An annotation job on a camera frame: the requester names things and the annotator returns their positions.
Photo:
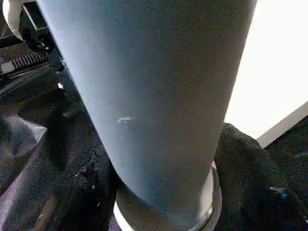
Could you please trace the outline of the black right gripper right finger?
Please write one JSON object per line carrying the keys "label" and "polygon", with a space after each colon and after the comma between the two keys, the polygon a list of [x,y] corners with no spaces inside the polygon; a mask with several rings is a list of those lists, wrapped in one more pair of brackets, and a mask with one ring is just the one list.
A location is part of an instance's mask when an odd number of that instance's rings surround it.
{"label": "black right gripper right finger", "polygon": [[308,229],[308,208],[257,140],[225,123],[214,160],[222,191],[215,230]]}

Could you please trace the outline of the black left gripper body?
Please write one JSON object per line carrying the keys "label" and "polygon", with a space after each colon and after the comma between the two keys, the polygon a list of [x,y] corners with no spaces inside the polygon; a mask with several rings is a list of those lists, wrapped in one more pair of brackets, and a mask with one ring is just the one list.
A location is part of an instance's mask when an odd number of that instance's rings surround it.
{"label": "black left gripper body", "polygon": [[4,25],[0,49],[10,52],[0,59],[0,82],[7,84],[23,75],[50,68],[59,74],[64,63],[37,4],[1,4]]}

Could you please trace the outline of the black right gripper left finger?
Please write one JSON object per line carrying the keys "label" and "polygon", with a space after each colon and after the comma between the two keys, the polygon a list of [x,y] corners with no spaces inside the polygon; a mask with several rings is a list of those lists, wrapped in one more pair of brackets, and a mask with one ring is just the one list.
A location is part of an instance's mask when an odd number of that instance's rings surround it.
{"label": "black right gripper left finger", "polygon": [[39,231],[107,231],[118,176],[102,145],[57,185],[38,217]]}

